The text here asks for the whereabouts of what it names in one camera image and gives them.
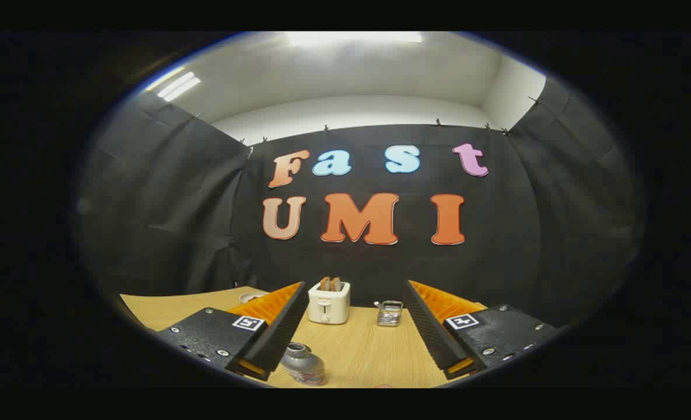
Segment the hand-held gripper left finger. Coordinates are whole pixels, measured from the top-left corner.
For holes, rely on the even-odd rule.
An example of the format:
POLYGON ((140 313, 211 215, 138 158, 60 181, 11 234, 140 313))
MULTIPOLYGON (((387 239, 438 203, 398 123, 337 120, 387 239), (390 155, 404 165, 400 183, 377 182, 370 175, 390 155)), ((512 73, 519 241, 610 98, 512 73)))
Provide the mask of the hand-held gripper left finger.
POLYGON ((296 282, 231 309, 205 307, 157 337, 213 370, 266 381, 307 306, 306 283, 296 282))

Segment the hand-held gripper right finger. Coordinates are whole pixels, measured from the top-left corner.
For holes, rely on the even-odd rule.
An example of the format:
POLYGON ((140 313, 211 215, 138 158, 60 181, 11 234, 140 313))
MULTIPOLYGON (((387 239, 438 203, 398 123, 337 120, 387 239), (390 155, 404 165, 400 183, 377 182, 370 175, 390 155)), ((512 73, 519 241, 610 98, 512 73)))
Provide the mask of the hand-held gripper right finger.
POLYGON ((487 307, 413 280, 405 282, 403 303, 448 380, 515 361, 559 333, 511 305, 487 307))

